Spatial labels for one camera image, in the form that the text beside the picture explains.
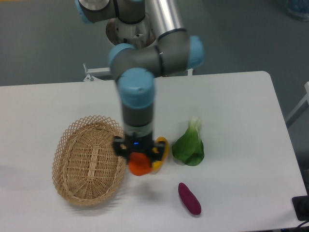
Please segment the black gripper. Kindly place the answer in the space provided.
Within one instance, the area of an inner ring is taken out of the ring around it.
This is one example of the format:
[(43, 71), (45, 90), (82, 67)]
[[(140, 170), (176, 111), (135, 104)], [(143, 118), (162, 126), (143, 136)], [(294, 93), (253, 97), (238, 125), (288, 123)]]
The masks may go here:
[(153, 151), (155, 147), (159, 148), (161, 145), (153, 141), (152, 132), (142, 137), (138, 137), (136, 134), (125, 134), (125, 139), (119, 136), (115, 136), (113, 139), (113, 149), (116, 156), (122, 157), (126, 162), (128, 162), (129, 155), (133, 152), (143, 153), (147, 157), (150, 157), (153, 153), (155, 160), (152, 164), (157, 160), (161, 160), (162, 154)]

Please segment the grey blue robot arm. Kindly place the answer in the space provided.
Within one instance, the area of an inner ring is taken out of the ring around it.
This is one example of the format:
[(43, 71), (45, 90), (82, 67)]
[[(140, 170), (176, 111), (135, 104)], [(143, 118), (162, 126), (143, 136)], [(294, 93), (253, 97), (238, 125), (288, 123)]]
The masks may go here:
[(137, 176), (162, 161), (167, 143), (153, 140), (156, 77), (186, 71), (204, 61), (203, 43), (184, 27), (175, 0), (78, 0), (86, 23), (117, 19), (121, 41), (109, 53), (123, 114), (124, 137), (113, 148)]

